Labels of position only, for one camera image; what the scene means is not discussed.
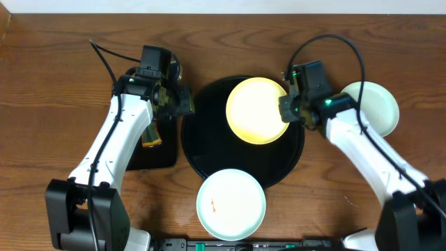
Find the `yellow plastic plate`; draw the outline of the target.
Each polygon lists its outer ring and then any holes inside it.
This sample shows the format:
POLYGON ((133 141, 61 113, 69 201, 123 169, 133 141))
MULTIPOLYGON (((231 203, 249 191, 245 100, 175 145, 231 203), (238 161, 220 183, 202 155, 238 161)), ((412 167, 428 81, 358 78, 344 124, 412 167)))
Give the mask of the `yellow plastic plate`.
POLYGON ((271 79, 243 80, 230 92, 226 102, 230 129, 250 144, 269 144, 279 139, 289 126, 279 112, 279 98, 285 95, 284 88, 271 79))

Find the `yellow green sponge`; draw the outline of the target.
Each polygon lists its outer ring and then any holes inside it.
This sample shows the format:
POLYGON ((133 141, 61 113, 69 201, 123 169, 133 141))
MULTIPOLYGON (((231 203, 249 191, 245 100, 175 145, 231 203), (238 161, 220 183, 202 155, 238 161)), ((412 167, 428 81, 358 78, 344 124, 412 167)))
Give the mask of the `yellow green sponge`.
POLYGON ((144 148, 150 148, 162 143, 162 138, 157 129, 157 123, 152 122, 141 135, 141 144, 144 148))

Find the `mint green plate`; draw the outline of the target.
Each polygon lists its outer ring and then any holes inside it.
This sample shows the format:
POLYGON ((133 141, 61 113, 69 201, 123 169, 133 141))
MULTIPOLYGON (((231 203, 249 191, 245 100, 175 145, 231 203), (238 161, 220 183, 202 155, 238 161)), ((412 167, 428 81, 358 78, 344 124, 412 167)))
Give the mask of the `mint green plate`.
POLYGON ((239 169, 223 169, 201 185, 196 200, 203 228, 223 241, 252 235, 266 214, 266 196, 259 182, 239 169))
POLYGON ((399 121, 399 106, 394 96, 383 86, 365 82, 360 109, 369 125, 381 136, 389 135, 399 121))

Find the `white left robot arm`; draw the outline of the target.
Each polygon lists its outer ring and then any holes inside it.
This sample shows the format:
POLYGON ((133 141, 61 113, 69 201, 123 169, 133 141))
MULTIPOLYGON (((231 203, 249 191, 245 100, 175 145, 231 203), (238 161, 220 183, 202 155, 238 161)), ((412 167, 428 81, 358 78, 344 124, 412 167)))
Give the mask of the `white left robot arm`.
POLYGON ((45 191, 52 245, 57 250, 149 250, 151 235, 130 224, 121 199, 125 171, 156 116, 194 112, 192 91, 176 80, 122 75, 108 115, 88 153, 65 180, 45 191))

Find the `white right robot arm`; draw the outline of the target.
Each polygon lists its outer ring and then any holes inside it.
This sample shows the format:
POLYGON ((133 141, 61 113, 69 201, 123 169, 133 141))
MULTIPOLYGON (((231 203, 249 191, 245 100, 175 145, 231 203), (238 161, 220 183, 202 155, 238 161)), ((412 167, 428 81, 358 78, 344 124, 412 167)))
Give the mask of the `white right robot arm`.
POLYGON ((445 180, 430 181, 369 124, 347 93, 307 102, 279 98, 285 122, 313 123, 354 164, 378 198, 376 229, 342 238, 344 250, 444 250, 445 180))

